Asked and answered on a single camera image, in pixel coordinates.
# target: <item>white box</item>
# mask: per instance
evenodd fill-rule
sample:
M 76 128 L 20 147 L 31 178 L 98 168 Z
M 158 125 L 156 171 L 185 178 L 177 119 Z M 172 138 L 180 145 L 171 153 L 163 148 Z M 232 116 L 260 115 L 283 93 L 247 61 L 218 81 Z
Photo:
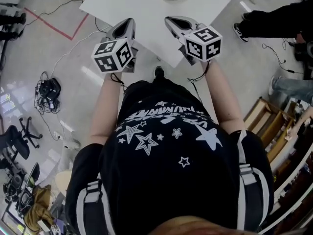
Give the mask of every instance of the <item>white box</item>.
M 186 53 L 203 62 L 221 53 L 222 35 L 209 26 L 184 36 Z
M 121 72 L 134 57 L 127 38 L 97 44 L 92 60 L 103 73 Z

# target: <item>red floor marking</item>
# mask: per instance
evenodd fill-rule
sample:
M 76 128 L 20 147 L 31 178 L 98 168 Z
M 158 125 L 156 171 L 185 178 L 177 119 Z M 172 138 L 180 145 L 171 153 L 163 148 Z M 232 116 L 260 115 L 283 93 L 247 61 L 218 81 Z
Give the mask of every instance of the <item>red floor marking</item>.
M 44 19 L 42 19 L 41 17 L 38 17 L 38 15 L 36 15 L 34 12 L 32 12 L 31 10 L 27 9 L 25 7 L 25 10 L 27 12 L 29 12 L 30 14 L 32 14 L 34 17 L 38 18 L 38 20 L 42 21 L 45 25 L 47 25 L 49 28 L 53 29 L 54 31 L 58 32 L 59 34 L 61 34 L 62 36 L 66 37 L 67 39 L 70 39 L 71 41 L 74 39 L 74 37 L 76 36 L 77 32 L 79 31 L 79 29 L 81 28 L 81 26 L 83 25 L 84 21 L 87 19 L 89 14 L 86 14 L 83 18 L 83 20 L 79 23 L 77 29 L 74 32 L 74 35 L 71 37 L 67 34 L 65 34 L 64 32 L 58 30 L 56 27 L 52 26 L 51 24 L 49 24 L 47 21 L 45 21 Z

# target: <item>star print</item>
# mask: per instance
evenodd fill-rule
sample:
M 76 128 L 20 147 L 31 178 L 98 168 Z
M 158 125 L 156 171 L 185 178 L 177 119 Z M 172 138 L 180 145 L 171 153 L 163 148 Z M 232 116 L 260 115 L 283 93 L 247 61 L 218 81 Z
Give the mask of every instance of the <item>star print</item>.
M 143 122 L 141 122 L 139 125 L 140 125 L 141 127 L 143 127 L 143 126 L 147 125 L 147 122 L 146 122 L 146 121 L 143 121 Z
M 164 138 L 164 136 L 163 136 L 162 134 L 157 135 L 157 140 L 161 140 L 161 141 L 163 141 L 163 138 Z
M 133 127 L 126 126 L 126 130 L 121 132 L 120 134 L 118 134 L 117 137 L 120 137 L 122 135 L 126 135 L 127 143 L 129 144 L 131 142 L 134 134 L 143 132 L 142 130 L 138 130 L 138 127 L 139 127 L 139 124 L 135 125 Z
M 123 129 L 122 126 L 118 126 L 115 131 L 119 131 L 120 129 Z
M 183 168 L 185 168 L 186 165 L 190 165 L 188 159 L 189 158 L 180 157 L 180 161 L 178 163 L 182 165 Z
M 156 103 L 156 106 L 160 105 L 160 106 L 163 106 L 163 107 L 164 107 L 165 104 L 167 104 L 167 103 L 161 101 L 161 102 L 159 102 L 159 103 Z
M 202 134 L 201 136 L 196 138 L 197 141 L 206 141 L 206 143 L 210 146 L 210 148 L 213 151 L 216 150 L 216 144 L 217 143 L 221 147 L 223 147 L 220 140 L 216 136 L 217 130 L 215 128 L 212 128 L 211 130 L 206 131 L 205 129 L 203 129 L 201 126 L 199 126 L 197 124 L 195 126 Z
M 144 149 L 147 155 L 150 155 L 151 147 L 157 146 L 158 143 L 152 140 L 152 133 L 148 134 L 147 136 L 136 135 L 139 139 L 140 143 L 137 145 L 136 150 Z
M 180 132 L 180 128 L 178 128 L 178 129 L 173 129 L 172 136 L 175 137 L 176 139 L 178 139 L 179 136 L 182 136 L 182 133 Z
M 125 142 L 125 141 L 126 141 L 125 139 L 119 139 L 119 140 L 118 140 L 119 143 L 123 143 L 123 142 Z

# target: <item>white table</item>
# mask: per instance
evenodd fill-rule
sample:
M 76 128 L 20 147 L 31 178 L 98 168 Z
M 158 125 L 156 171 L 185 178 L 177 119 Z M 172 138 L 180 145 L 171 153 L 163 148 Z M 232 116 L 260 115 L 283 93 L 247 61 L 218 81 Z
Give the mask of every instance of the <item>white table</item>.
M 134 18 L 136 41 L 175 68 L 183 58 L 178 51 L 181 44 L 166 28 L 164 18 L 186 16 L 210 25 L 230 1 L 85 0 L 80 9 L 112 26 L 126 18 Z

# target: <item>blue denim pants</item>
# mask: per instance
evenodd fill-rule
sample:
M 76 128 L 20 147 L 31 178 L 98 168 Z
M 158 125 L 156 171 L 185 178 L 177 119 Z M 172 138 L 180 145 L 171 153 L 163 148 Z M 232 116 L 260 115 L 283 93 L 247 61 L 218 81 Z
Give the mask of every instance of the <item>blue denim pants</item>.
M 272 87 L 275 91 L 313 105 L 313 80 L 277 78 L 273 81 Z

